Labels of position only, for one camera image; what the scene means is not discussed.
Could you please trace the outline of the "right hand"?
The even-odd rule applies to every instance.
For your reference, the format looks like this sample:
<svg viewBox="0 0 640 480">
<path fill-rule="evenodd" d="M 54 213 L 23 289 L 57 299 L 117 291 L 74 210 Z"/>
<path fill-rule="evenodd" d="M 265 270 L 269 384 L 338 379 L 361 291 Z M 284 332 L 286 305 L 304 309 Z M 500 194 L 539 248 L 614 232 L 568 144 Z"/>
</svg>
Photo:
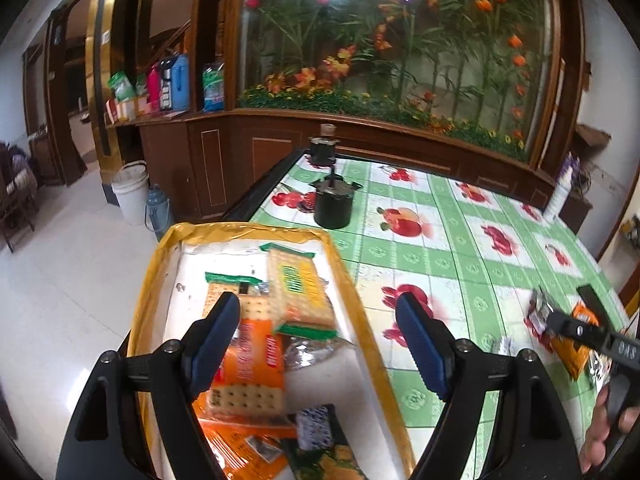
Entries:
<svg viewBox="0 0 640 480">
<path fill-rule="evenodd" d="M 585 434 L 585 442 L 578 454 L 580 469 L 582 474 L 594 466 L 600 466 L 605 459 L 605 440 L 611 432 L 611 425 L 608 423 L 606 414 L 606 401 L 608 400 L 608 383 L 601 388 L 598 393 L 596 405 L 592 411 L 592 419 Z M 627 408 L 623 415 L 620 415 L 618 429 L 622 434 L 628 434 L 639 416 L 639 407 Z M 627 468 L 623 470 L 621 476 L 616 479 L 639 479 L 639 462 L 634 464 L 636 469 Z"/>
</svg>

